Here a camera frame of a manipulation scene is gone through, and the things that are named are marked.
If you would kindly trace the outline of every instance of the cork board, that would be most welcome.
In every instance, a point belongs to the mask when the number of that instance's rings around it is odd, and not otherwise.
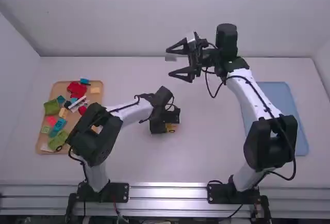
[[[70,93],[67,92],[67,87],[71,82],[72,81],[58,81],[58,82],[54,83],[51,93],[49,95],[48,101],[55,99],[60,95],[62,95],[66,100],[70,100]],[[89,81],[89,83],[91,85],[87,86],[87,92],[85,94],[87,97],[87,100],[89,100],[88,105],[95,103],[95,102],[98,102],[99,104],[101,104],[102,96],[103,96],[103,83],[101,81]],[[99,87],[100,93],[91,93],[91,88],[93,88],[93,87]],[[53,116],[56,119],[59,118],[58,114],[53,115]],[[67,124],[65,125],[65,127],[63,129],[65,131],[67,131],[67,133],[70,133],[71,130],[73,129],[73,127],[78,122],[80,117],[81,117],[81,115],[78,111],[76,111],[75,113],[68,111],[68,114],[65,118],[67,121]],[[38,137],[38,140],[36,143],[36,153],[38,153],[38,154],[67,154],[69,151],[69,145],[64,145],[62,150],[60,150],[59,152],[47,152],[47,151],[42,150],[43,148],[48,147],[47,143],[48,143],[48,139],[49,139],[48,134],[41,133],[41,129],[44,125],[50,126],[50,124],[46,121],[46,116],[44,116],[40,129],[38,130],[39,137]]]

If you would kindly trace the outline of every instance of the table surface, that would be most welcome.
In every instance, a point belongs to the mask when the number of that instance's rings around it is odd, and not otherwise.
[[[286,182],[269,175],[263,186],[330,187],[328,171],[328,117],[330,103],[309,58],[246,58],[257,81],[284,81],[297,106],[309,154],[297,157],[297,175]],[[102,80],[104,105],[133,99],[135,94],[169,88],[180,107],[181,124],[174,134],[151,135],[148,122],[123,129],[107,161],[114,181],[128,182],[226,182],[244,163],[245,141],[239,103],[223,87],[216,99],[207,92],[204,77],[193,84],[168,77],[185,67],[186,58],[165,62],[161,57],[53,57],[42,58],[26,96],[25,107],[0,163],[1,181],[17,183],[79,182],[83,170],[66,155],[39,155],[35,142],[43,118],[43,103],[56,81],[85,77]],[[209,77],[211,90],[219,83]],[[277,170],[291,175],[292,164]]]

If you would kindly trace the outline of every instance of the toy block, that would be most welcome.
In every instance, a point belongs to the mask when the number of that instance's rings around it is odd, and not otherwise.
[[[91,85],[89,83],[89,79],[86,79],[86,78],[80,78],[80,83],[83,84],[83,85],[88,85],[88,86]]]
[[[52,149],[53,151],[56,151],[56,149],[59,147],[59,146],[62,146],[65,144],[65,140],[67,139],[67,137],[69,136],[69,134],[64,131],[64,130],[61,130],[58,132],[58,134],[50,139],[48,141],[48,147],[50,149]]]
[[[71,105],[72,103],[70,102],[70,101],[66,101],[65,103],[64,103],[64,107],[66,108],[66,109],[69,109],[69,106]]]
[[[57,102],[57,99],[50,100],[43,104],[45,108],[45,115],[51,116],[59,113],[60,105]]]
[[[61,108],[58,116],[65,119],[65,118],[67,118],[68,112],[69,111],[67,109]]]
[[[101,89],[99,87],[91,87],[90,92],[91,93],[100,93]]]
[[[48,132],[50,130],[51,130],[51,127],[49,127],[49,126],[43,126],[40,132],[43,133],[43,134],[48,134]]]
[[[65,102],[65,98],[62,95],[60,95],[57,97],[57,102],[61,105]]]
[[[56,118],[53,116],[46,117],[46,121],[50,124],[51,127],[53,127],[57,122]]]
[[[68,108],[71,112],[76,112],[79,107],[83,106],[86,101],[86,96],[83,96],[82,98],[78,99],[76,102],[72,103]]]
[[[48,134],[48,136],[50,138],[53,138],[57,135],[57,133],[64,128],[64,126],[66,125],[67,121],[64,118],[59,118],[55,124],[55,126],[53,127],[53,130]]]
[[[83,115],[86,112],[87,108],[85,106],[81,106],[78,108],[79,114]]]
[[[67,87],[67,91],[70,93],[79,93],[85,95],[87,86],[79,84],[78,82],[71,82]]]

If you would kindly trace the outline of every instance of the light blue mat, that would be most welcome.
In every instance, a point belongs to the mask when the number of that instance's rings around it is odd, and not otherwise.
[[[308,142],[295,106],[290,87],[285,82],[257,82],[268,99],[278,108],[283,115],[294,115],[298,121],[298,135],[295,144],[295,154],[305,156],[308,154]],[[248,135],[253,120],[242,109],[245,133]]]

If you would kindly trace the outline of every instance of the blue toy block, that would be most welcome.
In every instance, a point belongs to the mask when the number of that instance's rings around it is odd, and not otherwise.
[[[53,128],[53,130],[49,133],[49,137],[53,138],[57,135],[57,133],[64,128],[64,126],[66,125],[67,121],[64,118],[59,118]]]
[[[71,103],[74,103],[74,102],[76,102],[77,100],[78,100],[78,98],[71,98],[70,102],[71,102]]]
[[[89,84],[89,79],[86,79],[86,78],[80,78],[80,83],[81,83],[81,84],[88,85],[88,84]]]
[[[57,97],[57,102],[58,102],[59,104],[62,104],[62,103],[65,102],[65,98],[64,98],[62,95],[60,95],[60,96]]]

